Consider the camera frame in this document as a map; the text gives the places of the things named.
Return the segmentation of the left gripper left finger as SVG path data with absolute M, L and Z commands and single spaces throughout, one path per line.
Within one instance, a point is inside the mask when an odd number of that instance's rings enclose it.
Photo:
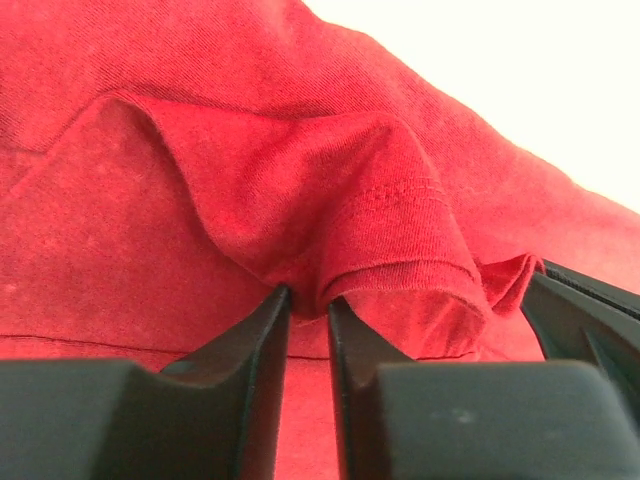
M 159 372 L 125 360 L 5 361 L 5 479 L 270 479 L 290 293 Z

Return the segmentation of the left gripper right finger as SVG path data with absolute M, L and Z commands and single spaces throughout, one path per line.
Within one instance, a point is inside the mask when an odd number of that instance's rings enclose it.
M 639 436 L 613 385 L 575 361 L 420 363 L 344 299 L 329 308 L 344 479 L 635 479 Z

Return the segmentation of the dark red t shirt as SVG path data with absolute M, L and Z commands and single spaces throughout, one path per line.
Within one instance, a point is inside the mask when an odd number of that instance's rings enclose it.
M 545 261 L 639 288 L 639 218 L 300 1 L 1 5 L 1 355 L 159 369 L 293 291 L 276 475 L 335 479 L 327 308 L 535 361 Z

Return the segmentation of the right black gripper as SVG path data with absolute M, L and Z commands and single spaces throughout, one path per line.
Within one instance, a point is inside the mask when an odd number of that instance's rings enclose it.
M 639 296 L 547 262 L 522 312 L 547 360 L 598 367 L 628 400 L 639 398 Z

